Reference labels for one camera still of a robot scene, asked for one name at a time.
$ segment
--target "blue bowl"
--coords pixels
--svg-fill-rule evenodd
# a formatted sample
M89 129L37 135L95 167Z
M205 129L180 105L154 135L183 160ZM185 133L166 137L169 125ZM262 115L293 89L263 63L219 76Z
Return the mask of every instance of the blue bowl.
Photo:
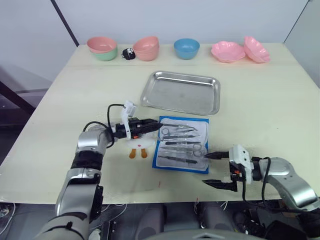
M173 46L176 55L179 58L185 60L194 58L197 55L198 50L200 48L200 44L196 40L191 38L179 39L175 41Z

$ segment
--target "metal tray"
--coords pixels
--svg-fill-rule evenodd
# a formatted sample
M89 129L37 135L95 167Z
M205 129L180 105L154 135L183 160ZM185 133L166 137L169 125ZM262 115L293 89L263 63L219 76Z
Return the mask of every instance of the metal tray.
M156 71L140 100L143 106L209 116L219 111L220 83L209 76Z

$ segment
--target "black and white toy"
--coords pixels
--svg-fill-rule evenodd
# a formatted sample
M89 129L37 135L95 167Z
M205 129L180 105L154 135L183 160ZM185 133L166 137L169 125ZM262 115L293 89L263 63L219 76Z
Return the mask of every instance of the black and white toy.
M125 50L123 50L121 56L126 60L131 60L136 58L136 54L132 48L126 48Z

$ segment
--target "beige tabletop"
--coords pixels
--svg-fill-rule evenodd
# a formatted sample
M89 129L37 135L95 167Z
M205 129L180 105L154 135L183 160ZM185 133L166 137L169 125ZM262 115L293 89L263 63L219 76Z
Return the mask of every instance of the beige tabletop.
M123 50L128 45L118 46ZM282 157L320 194L319 89L281 43L266 43L271 62L248 58L228 64L211 56L202 44L192 60L178 59L172 45L161 45L156 60L127 61L118 56L96 60L81 45L55 79L0 167L0 200L54 204L71 167L79 134L89 121L106 122L108 105L130 100L140 104L148 77L154 71L210 76L221 84L220 110L209 116L209 151L243 145L258 157ZM120 121L119 108L111 121ZM139 106L135 117L197 117ZM228 161L210 160L209 174L152 168L155 147L148 158L129 158L126 140L106 151L101 185L105 204L236 201L239 192L210 187L202 180L229 181ZM261 199L261 182L247 186L247 199ZM279 198L267 185L266 196Z

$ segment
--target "white wall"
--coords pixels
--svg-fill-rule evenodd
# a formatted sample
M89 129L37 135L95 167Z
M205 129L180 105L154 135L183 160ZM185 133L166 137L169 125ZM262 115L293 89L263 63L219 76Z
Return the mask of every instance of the white wall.
M156 35L160 43L183 37L200 43L283 42L307 0L57 0L80 44L93 36L134 43Z
M12 90L48 88L75 49L49 0L0 1L0 80Z
M285 45L320 87L320 0L307 4Z

